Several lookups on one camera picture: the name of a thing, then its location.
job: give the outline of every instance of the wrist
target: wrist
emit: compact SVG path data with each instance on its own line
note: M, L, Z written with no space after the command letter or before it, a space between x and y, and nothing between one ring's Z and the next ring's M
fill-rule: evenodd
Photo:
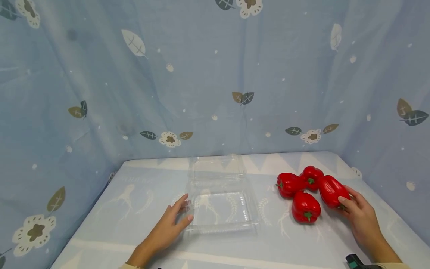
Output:
M392 249L390 244L381 238L376 240L369 248L373 260L377 263L401 263L401 259L397 256L396 252Z
M155 253L156 250L154 247L148 242L143 241L135 248L129 260L127 261L127 264L138 268L144 268L155 255Z

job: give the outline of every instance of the red bell pepper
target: red bell pepper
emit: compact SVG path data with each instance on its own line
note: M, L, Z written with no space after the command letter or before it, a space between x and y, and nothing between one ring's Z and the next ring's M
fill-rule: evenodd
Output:
M332 176L326 175L319 178L318 186L319 194L321 195L323 202L329 208L343 208L342 204L338 200L339 196L351 200L347 189L345 189L345 187Z
M321 215L321 206L309 193L298 192L291 208L294 219L300 223L314 223Z
M306 186L313 191L318 190L318 179L323 176L324 173L312 165L306 166L303 173L300 174L300 177L305 180Z
M306 188L306 183L303 179L295 174L282 173L278 176L279 193L283 198L293 198L294 194L303 191Z

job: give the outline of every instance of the left hand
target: left hand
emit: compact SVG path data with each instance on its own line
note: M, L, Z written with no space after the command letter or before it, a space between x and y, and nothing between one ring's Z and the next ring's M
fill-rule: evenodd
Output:
M185 194L173 206L167 206L161 219L146 239L137 246L127 264L143 268L153 255L166 249L175 241L194 219L193 215L188 215L175 224L177 214L188 206L187 198L188 194Z

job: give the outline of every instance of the black device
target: black device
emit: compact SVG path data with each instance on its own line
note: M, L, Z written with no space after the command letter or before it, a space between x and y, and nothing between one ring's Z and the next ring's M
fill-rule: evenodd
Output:
M377 265L365 265L361 262L360 258L356 254L349 254L345 257L350 269L382 269Z

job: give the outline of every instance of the printed flower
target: printed flower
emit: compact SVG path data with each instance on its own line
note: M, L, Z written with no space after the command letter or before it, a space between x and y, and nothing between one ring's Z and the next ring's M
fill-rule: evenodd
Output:
M249 15L257 15L263 9L263 0L236 0L237 6L240 7L240 16L243 19L249 17Z
M40 16L34 8L34 2L32 0L16 0L15 5L19 13L27 18L28 24L34 29L38 29L40 26Z
M172 132L163 132L161 134L161 138L158 139L158 142L168 146L169 148L179 147L181 145L181 141Z
M55 228L57 220L54 216L45 219L44 215L34 215L24 220L23 227L15 231L12 242L18 244L13 254L23 256L33 247L40 248L45 245L51 235L49 232Z
M320 133L321 129L309 130L305 134L302 134L300 138L307 144L318 143L318 141L321 139Z

